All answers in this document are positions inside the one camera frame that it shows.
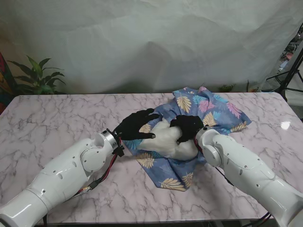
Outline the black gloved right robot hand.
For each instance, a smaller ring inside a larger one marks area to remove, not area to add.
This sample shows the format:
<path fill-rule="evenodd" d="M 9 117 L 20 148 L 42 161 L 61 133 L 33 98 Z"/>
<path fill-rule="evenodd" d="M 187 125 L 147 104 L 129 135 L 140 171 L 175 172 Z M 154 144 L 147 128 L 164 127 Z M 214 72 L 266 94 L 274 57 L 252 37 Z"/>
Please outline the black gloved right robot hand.
<path fill-rule="evenodd" d="M 170 127 L 180 128 L 182 135 L 178 138 L 177 143 L 182 143 L 193 140 L 204 124 L 198 116 L 178 115 L 170 122 Z"/>

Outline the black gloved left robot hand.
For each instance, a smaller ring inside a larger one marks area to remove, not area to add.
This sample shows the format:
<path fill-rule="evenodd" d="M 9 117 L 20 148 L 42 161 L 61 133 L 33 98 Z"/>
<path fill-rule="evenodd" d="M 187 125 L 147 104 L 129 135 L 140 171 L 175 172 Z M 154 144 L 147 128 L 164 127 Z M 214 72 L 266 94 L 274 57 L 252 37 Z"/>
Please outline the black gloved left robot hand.
<path fill-rule="evenodd" d="M 113 130 L 114 135 L 121 140 L 154 139 L 156 137 L 154 133 L 139 132 L 140 128 L 149 121 L 160 117 L 159 114 L 155 114 L 153 112 L 154 109 L 149 108 L 130 114 Z"/>

